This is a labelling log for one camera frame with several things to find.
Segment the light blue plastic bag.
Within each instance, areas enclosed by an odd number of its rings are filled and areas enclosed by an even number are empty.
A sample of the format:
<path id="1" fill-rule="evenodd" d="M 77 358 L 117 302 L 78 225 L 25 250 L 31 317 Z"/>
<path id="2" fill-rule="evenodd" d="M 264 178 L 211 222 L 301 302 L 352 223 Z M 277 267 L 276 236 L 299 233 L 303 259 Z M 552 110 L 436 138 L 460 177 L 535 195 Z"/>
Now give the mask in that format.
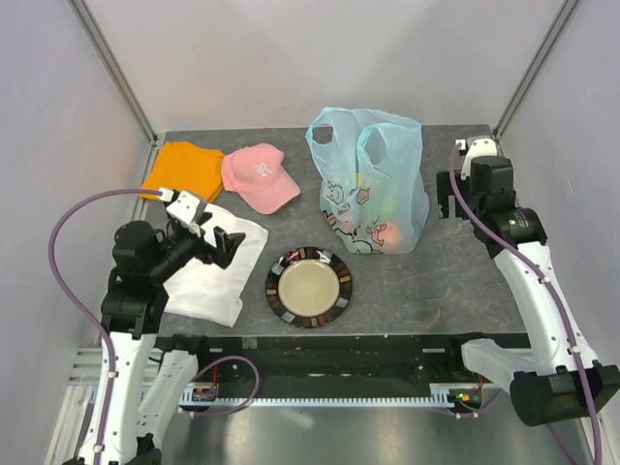
<path id="1" fill-rule="evenodd" d="M 408 254 L 429 213 L 423 186 L 422 126 L 366 108 L 323 108 L 306 132 L 322 179 L 320 210 L 352 254 Z M 379 238 L 382 224 L 402 233 L 395 249 Z"/>

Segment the orange fake fruit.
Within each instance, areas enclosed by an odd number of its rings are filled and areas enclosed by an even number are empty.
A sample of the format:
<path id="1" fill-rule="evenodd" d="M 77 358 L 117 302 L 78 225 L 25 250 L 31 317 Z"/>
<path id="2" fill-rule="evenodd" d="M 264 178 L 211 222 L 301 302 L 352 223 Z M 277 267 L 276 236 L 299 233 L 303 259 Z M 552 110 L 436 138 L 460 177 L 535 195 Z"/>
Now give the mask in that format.
<path id="1" fill-rule="evenodd" d="M 396 224 L 387 222 L 381 225 L 379 238 L 384 248 L 395 249 L 402 242 L 402 233 Z"/>

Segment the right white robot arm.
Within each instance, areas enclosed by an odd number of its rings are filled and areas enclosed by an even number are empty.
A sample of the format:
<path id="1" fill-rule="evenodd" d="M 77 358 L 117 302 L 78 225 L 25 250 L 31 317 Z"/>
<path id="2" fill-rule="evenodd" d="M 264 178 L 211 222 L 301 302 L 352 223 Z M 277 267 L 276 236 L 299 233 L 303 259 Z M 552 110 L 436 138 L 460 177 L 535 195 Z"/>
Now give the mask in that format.
<path id="1" fill-rule="evenodd" d="M 518 356 L 490 338 L 470 340 L 444 356 L 453 380 L 476 372 L 507 392 L 523 423 L 539 426 L 600 411 L 619 389 L 619 369 L 603 365 L 576 324 L 556 278 L 538 214 L 516 203 L 508 158 L 480 156 L 468 173 L 437 173 L 443 218 L 471 221 L 475 237 L 507 281 L 525 324 L 532 354 Z"/>

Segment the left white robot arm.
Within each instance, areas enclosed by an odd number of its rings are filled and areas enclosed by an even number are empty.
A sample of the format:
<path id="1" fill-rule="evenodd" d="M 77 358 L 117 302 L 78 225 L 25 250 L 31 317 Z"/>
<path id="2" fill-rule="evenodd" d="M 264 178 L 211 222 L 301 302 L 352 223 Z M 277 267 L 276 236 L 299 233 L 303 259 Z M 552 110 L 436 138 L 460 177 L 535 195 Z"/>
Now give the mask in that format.
<path id="1" fill-rule="evenodd" d="M 165 283 L 192 259 L 227 268 L 245 238 L 214 228 L 208 242 L 171 221 L 171 232 L 146 221 L 120 227 L 115 266 L 101 305 L 105 332 L 95 405 L 76 464 L 158 464 L 181 395 L 212 370 L 203 337 L 159 337 L 169 295 Z"/>

